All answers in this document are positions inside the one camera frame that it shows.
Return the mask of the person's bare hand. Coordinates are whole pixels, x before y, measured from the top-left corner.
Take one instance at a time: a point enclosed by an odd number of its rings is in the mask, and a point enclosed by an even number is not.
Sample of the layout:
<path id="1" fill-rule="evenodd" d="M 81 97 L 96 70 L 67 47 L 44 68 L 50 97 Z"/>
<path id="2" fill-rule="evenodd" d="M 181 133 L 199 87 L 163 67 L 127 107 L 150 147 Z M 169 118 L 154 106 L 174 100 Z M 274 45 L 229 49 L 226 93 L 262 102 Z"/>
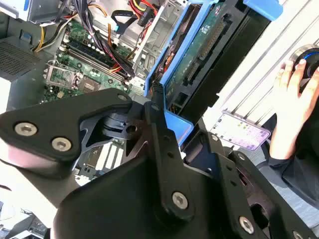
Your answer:
<path id="1" fill-rule="evenodd" d="M 315 108 L 319 97 L 318 69 L 315 70 L 303 92 L 300 93 L 300 83 L 306 63 L 305 59 L 301 59 L 294 66 L 294 62 L 289 60 L 275 78 L 273 97 L 278 125 L 301 126 Z"/>

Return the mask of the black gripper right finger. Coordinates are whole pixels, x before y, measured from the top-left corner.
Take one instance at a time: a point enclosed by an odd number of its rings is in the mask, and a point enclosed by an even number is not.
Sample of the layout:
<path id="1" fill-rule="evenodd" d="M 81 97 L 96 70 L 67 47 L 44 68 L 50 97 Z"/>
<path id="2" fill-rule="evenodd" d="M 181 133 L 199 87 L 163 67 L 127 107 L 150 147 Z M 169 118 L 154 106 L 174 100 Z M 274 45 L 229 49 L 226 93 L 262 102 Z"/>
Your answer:
<path id="1" fill-rule="evenodd" d="M 218 183 L 213 198 L 227 239 L 314 239 L 260 170 L 239 151 L 225 150 L 217 136 L 196 130 L 183 143 L 185 162 Z"/>

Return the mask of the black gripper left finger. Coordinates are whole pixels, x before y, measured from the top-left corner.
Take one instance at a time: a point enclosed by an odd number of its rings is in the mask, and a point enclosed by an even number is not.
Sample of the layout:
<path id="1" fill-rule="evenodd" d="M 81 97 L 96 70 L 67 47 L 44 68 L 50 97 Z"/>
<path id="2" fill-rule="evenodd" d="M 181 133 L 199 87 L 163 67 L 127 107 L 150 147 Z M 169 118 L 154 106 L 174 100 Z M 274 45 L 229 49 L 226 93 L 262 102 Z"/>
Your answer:
<path id="1" fill-rule="evenodd" d="M 122 165 L 140 158 L 148 162 L 162 211 L 191 221 L 192 194 L 175 134 L 165 121 L 160 92 L 139 104 L 111 88 L 0 117 L 1 159 L 51 179 L 70 175 L 83 152 L 113 138 L 126 140 Z"/>

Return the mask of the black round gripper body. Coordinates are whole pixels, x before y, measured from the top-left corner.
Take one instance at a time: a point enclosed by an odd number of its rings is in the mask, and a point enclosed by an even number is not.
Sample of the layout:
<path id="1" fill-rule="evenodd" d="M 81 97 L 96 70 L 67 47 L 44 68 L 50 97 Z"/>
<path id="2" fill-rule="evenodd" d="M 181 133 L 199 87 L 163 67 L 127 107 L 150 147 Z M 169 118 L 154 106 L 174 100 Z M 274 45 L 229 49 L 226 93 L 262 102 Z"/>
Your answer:
<path id="1" fill-rule="evenodd" d="M 71 192 L 51 228 L 53 239 L 237 239 L 220 189 L 207 173 L 185 166 L 194 217 L 163 212 L 144 158 L 131 161 Z"/>

